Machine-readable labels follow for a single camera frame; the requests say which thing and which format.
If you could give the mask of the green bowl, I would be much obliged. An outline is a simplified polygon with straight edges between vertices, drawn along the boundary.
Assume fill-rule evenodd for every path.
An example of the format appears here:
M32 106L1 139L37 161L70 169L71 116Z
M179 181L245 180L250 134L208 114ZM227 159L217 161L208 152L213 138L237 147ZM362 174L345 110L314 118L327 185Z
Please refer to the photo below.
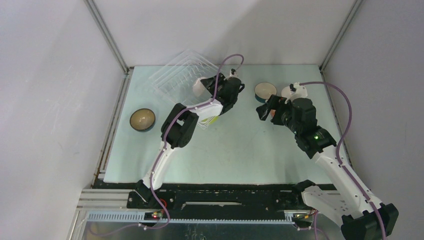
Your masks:
M219 116L212 116L212 117L208 117L208 118L205 118L205 119L203 119L203 120L200 120L199 122L198 122L198 124L200 125L200 126L208 126L208 125L210 125L210 124L213 124L217 119L219 118Z

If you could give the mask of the dark bowl beige inside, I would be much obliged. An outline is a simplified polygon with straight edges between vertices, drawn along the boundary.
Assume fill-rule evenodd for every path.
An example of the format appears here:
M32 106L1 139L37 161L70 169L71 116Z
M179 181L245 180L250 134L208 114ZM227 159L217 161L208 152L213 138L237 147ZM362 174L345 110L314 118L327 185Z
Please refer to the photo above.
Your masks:
M135 131L147 132L156 124L156 115L149 108L140 108L130 116L129 124Z

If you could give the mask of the teal blue bowl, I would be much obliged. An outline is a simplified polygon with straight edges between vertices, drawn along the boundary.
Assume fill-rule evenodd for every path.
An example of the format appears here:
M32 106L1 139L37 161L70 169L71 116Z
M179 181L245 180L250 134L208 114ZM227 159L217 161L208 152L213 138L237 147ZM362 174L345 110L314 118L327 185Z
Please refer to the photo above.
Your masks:
M254 87L254 98L265 103L272 95L277 94L277 88L269 82L260 82Z

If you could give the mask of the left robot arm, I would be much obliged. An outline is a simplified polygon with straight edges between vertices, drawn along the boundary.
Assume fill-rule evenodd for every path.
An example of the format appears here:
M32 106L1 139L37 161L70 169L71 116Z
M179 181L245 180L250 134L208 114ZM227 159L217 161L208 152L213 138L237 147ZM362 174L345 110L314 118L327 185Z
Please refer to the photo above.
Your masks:
M163 184L171 154L190 142L198 123L207 122L232 109L244 88L245 84L239 79L234 68L228 76L218 73L209 78L199 77L192 86L193 93L198 97L209 92L211 98L192 106L177 103L173 107L161 127L157 158L135 189L139 195L138 201L145 208L153 208L158 202L158 194L155 191Z

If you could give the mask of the orange bowl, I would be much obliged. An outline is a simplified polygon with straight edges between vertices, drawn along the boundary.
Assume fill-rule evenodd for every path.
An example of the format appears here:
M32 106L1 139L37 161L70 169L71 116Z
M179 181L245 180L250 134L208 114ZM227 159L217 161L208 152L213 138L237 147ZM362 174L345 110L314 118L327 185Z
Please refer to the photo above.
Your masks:
M290 86L286 86L281 90L281 96L287 100L290 99L294 93L295 91L292 91Z

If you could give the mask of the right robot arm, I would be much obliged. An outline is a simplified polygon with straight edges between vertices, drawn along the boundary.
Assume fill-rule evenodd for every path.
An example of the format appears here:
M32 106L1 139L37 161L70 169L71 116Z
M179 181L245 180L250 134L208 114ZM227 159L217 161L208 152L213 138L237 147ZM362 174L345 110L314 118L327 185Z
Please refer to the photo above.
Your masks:
M302 181L290 196L295 208L308 206L322 213L340 227L346 240L385 240L391 235L399 211L376 197L342 159L335 139L318 125L317 110L310 99L272 95L256 112L262 121L273 113L270 121L294 134L297 146L323 169L339 193L331 195L310 180Z

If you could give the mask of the white bowl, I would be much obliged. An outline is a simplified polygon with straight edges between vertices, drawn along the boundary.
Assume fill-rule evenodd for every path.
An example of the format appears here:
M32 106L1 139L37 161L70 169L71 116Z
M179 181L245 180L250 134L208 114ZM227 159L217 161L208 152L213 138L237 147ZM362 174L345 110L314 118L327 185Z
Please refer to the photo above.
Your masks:
M192 86L193 94L197 98L210 98L211 93L207 90L210 82L211 78L199 77Z

